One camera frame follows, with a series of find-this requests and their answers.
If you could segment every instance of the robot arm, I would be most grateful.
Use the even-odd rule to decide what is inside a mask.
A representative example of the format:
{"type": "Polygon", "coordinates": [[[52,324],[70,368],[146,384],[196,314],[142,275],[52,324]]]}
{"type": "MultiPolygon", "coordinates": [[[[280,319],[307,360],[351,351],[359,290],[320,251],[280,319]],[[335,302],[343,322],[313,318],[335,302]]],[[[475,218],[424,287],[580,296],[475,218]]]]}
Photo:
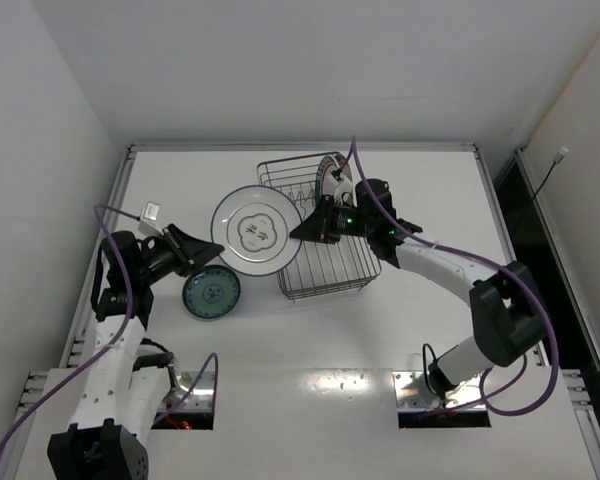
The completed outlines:
{"type": "Polygon", "coordinates": [[[47,455],[59,480],[132,480],[146,478],[149,430],[163,400],[177,386],[172,353],[137,357],[153,306],[151,285],[170,273],[191,275],[224,247],[193,238],[175,225],[155,224],[158,206],[148,204],[139,240],[132,232],[112,234],[133,290],[133,315],[122,328],[127,292],[112,246],[103,240],[100,253],[109,263],[108,287],[100,292],[104,268],[98,262],[91,303],[96,316],[92,357],[108,348],[87,371],[86,384],[66,432],[51,436],[47,455]]]}
{"type": "MultiPolygon", "coordinates": [[[[369,183],[396,219],[388,183],[377,179],[369,183]]],[[[365,237],[378,258],[422,275],[470,307],[473,335],[428,366],[430,385],[437,395],[444,398],[461,382],[494,365],[511,365],[546,336],[541,317],[500,272],[460,255],[428,248],[402,235],[378,211],[363,185],[358,184],[355,190],[356,207],[341,206],[333,197],[323,195],[315,211],[290,236],[318,243],[336,243],[342,235],[365,237]]],[[[417,225],[402,219],[397,221],[413,234],[422,232],[417,225]]],[[[512,262],[507,268],[540,298],[524,265],[512,262]]]]}

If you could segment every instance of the dish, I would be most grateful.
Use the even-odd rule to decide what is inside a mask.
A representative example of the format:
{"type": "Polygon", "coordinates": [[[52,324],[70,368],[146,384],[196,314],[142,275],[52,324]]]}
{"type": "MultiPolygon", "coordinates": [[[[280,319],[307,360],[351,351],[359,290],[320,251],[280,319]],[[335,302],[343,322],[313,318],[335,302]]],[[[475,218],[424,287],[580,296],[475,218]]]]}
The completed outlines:
{"type": "Polygon", "coordinates": [[[259,185],[224,197],[211,218],[211,240],[225,247],[220,258],[237,272],[270,275],[286,267],[301,242],[289,238],[300,212],[285,195],[259,185]]]}
{"type": "MultiPolygon", "coordinates": [[[[314,188],[316,204],[320,201],[322,195],[336,196],[336,187],[338,186],[338,184],[335,183],[335,181],[327,182],[325,181],[325,179],[327,178],[327,174],[333,172],[334,170],[337,170],[338,168],[340,168],[340,164],[332,156],[324,157],[322,161],[318,164],[318,171],[316,172],[316,182],[314,188]]],[[[345,165],[345,167],[342,169],[342,175],[351,180],[351,167],[349,166],[349,164],[345,165]]]]}
{"type": "Polygon", "coordinates": [[[226,315],[240,299],[238,276],[222,265],[202,267],[182,288],[185,308],[196,317],[214,319],[226,315]]]}

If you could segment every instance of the purple cable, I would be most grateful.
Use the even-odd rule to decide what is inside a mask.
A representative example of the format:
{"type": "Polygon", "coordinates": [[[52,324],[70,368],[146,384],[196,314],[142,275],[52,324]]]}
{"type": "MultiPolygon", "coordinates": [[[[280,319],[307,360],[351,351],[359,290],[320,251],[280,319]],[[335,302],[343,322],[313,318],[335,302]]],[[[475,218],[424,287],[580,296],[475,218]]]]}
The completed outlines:
{"type": "MultiPolygon", "coordinates": [[[[511,380],[509,380],[509,382],[507,384],[505,384],[502,387],[494,390],[493,392],[485,395],[484,397],[481,396],[477,400],[472,400],[471,402],[463,403],[461,405],[456,405],[455,407],[450,407],[450,408],[442,407],[442,408],[436,408],[435,410],[431,410],[429,412],[423,412],[421,415],[418,415],[418,419],[433,417],[436,415],[444,415],[445,413],[455,412],[456,410],[462,410],[464,408],[473,407],[474,405],[478,405],[480,403],[484,403],[487,408],[490,408],[491,404],[487,403],[488,402],[487,399],[493,398],[496,395],[498,395],[499,393],[504,392],[506,389],[508,389],[513,384],[515,384],[518,380],[520,380],[522,378],[522,375],[524,375],[524,372],[526,372],[526,370],[527,370],[528,362],[529,361],[527,360],[527,354],[525,353],[524,356],[522,357],[522,367],[520,368],[520,371],[516,374],[516,376],[513,377],[511,380]]],[[[491,370],[492,370],[491,368],[485,370],[485,372],[480,377],[480,383],[483,383],[487,379],[487,375],[489,375],[491,370]]]]}
{"type": "MultiPolygon", "coordinates": [[[[549,397],[551,397],[551,395],[553,394],[553,391],[556,388],[556,384],[558,383],[558,374],[559,374],[559,369],[560,369],[560,357],[559,357],[559,352],[558,352],[558,341],[556,339],[556,334],[553,330],[553,326],[551,325],[551,320],[549,318],[549,314],[547,313],[547,311],[545,310],[544,306],[542,305],[542,302],[540,302],[540,300],[535,296],[535,294],[533,293],[533,291],[522,281],[520,280],[517,275],[515,275],[511,270],[509,270],[508,268],[498,264],[497,262],[494,262],[493,260],[483,257],[481,255],[477,255],[475,253],[471,253],[471,252],[467,252],[465,250],[461,250],[459,248],[453,248],[453,247],[449,247],[446,245],[439,245],[439,244],[434,244],[432,242],[429,242],[427,240],[424,240],[422,238],[417,237],[416,235],[413,235],[412,233],[410,233],[408,230],[406,230],[402,225],[400,225],[396,219],[394,219],[389,212],[387,212],[387,210],[382,206],[382,203],[380,203],[380,200],[378,200],[378,197],[373,193],[373,189],[371,188],[371,185],[369,184],[369,181],[367,180],[367,177],[364,174],[364,171],[362,170],[362,164],[360,163],[360,158],[358,156],[358,146],[356,144],[356,137],[352,137],[351,139],[351,150],[350,150],[350,154],[353,154],[353,159],[356,162],[356,167],[358,169],[358,173],[360,175],[360,178],[362,179],[362,184],[364,185],[365,190],[367,191],[367,193],[369,194],[369,197],[371,197],[371,200],[373,201],[373,203],[375,204],[375,206],[378,208],[378,210],[380,210],[380,212],[385,216],[385,218],[395,227],[398,229],[398,231],[402,232],[406,237],[411,238],[412,240],[415,240],[416,242],[421,243],[422,245],[428,247],[428,248],[436,248],[439,251],[442,252],[448,252],[448,253],[452,253],[455,255],[460,255],[462,257],[471,259],[471,260],[475,260],[477,262],[480,262],[484,265],[487,265],[491,268],[494,268],[496,270],[498,270],[499,272],[501,272],[503,275],[505,275],[507,278],[509,278],[513,283],[515,283],[518,288],[520,288],[520,290],[522,290],[522,292],[524,293],[525,297],[527,297],[527,299],[531,302],[531,304],[533,305],[534,309],[540,314],[540,316],[542,317],[542,320],[544,322],[544,326],[545,329],[547,330],[547,337],[549,338],[549,351],[551,352],[551,373],[549,375],[549,382],[547,384],[547,388],[545,389],[545,391],[542,393],[542,395],[540,395],[540,397],[538,397],[538,399],[535,402],[530,403],[529,405],[527,405],[526,407],[523,408],[519,408],[516,410],[500,410],[500,409],[495,409],[492,410],[494,413],[497,413],[498,415],[502,415],[505,417],[517,417],[520,415],[525,415],[527,413],[530,413],[534,410],[536,410],[537,408],[539,408],[540,406],[542,406],[548,399],[549,397]]],[[[480,395],[484,398],[486,397],[486,394],[484,392],[484,382],[481,382],[480,385],[480,395]]],[[[487,406],[487,408],[491,408],[490,407],[490,403],[485,402],[485,405],[487,406]]]]}
{"type": "Polygon", "coordinates": [[[93,365],[98,360],[100,360],[102,358],[102,356],[105,353],[107,353],[107,351],[112,346],[114,346],[116,344],[116,342],[120,339],[120,337],[124,333],[125,328],[127,328],[129,321],[131,320],[131,315],[133,313],[133,301],[132,301],[133,300],[133,291],[131,289],[131,280],[129,279],[129,272],[127,271],[127,268],[125,267],[124,260],[122,259],[120,250],[118,249],[115,241],[113,240],[113,236],[111,235],[111,232],[109,232],[109,229],[105,225],[104,220],[102,219],[102,216],[100,215],[100,210],[112,210],[116,213],[119,213],[119,214],[124,215],[129,218],[134,218],[136,220],[138,220],[139,217],[137,217],[135,215],[131,215],[130,213],[118,210],[117,208],[110,207],[108,205],[95,205],[93,207],[93,213],[96,216],[98,225],[100,226],[100,229],[104,233],[105,237],[107,237],[107,240],[109,240],[109,244],[111,245],[113,254],[116,257],[116,260],[118,261],[118,264],[120,265],[120,270],[122,272],[122,278],[124,280],[124,287],[125,287],[125,290],[127,291],[127,298],[129,299],[129,302],[127,303],[127,310],[125,311],[125,314],[124,314],[124,321],[122,322],[122,325],[120,326],[120,330],[118,330],[118,332],[113,336],[111,341],[109,343],[107,343],[102,348],[102,350],[100,350],[97,354],[95,354],[93,357],[91,357],[89,360],[87,360],[82,365],[80,365],[78,368],[76,368],[73,372],[71,372],[64,380],[62,380],[55,387],[53,387],[51,390],[49,390],[45,395],[43,395],[40,398],[40,400],[38,400],[36,403],[34,403],[29,408],[29,410],[27,410],[18,420],[16,420],[16,422],[11,426],[11,428],[7,431],[5,436],[0,441],[0,459],[2,458],[5,448],[7,447],[7,443],[9,442],[11,437],[18,431],[18,429],[22,426],[22,424],[24,422],[26,422],[29,419],[29,417],[36,412],[36,410],[38,410],[42,405],[44,405],[47,402],[47,400],[49,400],[56,393],[58,393],[62,388],[64,388],[67,384],[69,384],[74,378],[76,378],[82,372],[87,370],[91,365],[93,365]]]}
{"type": "Polygon", "coordinates": [[[349,160],[351,160],[351,156],[353,155],[353,146],[354,146],[354,144],[355,144],[355,142],[352,141],[351,142],[351,146],[349,147],[349,153],[347,153],[347,158],[345,158],[344,162],[342,162],[342,165],[340,165],[340,170],[342,170],[344,167],[346,167],[349,164],[349,160]]]}
{"type": "Polygon", "coordinates": [[[171,415],[173,412],[175,412],[178,409],[178,407],[180,407],[180,405],[182,405],[184,403],[184,401],[189,397],[189,395],[191,395],[191,393],[193,392],[193,389],[196,388],[196,385],[198,385],[198,382],[202,378],[202,374],[209,366],[211,359],[214,360],[215,367],[216,367],[215,375],[213,376],[213,395],[211,397],[211,415],[213,415],[215,413],[215,411],[216,411],[216,394],[218,393],[218,354],[213,352],[207,357],[205,362],[202,364],[202,368],[198,372],[198,375],[196,376],[196,378],[193,380],[193,383],[189,387],[189,390],[187,390],[187,393],[185,393],[182,396],[182,398],[178,399],[178,401],[176,401],[169,408],[167,408],[167,410],[162,415],[160,415],[158,418],[156,418],[156,420],[153,422],[154,425],[160,423],[162,420],[164,420],[169,415],[171,415]]]}

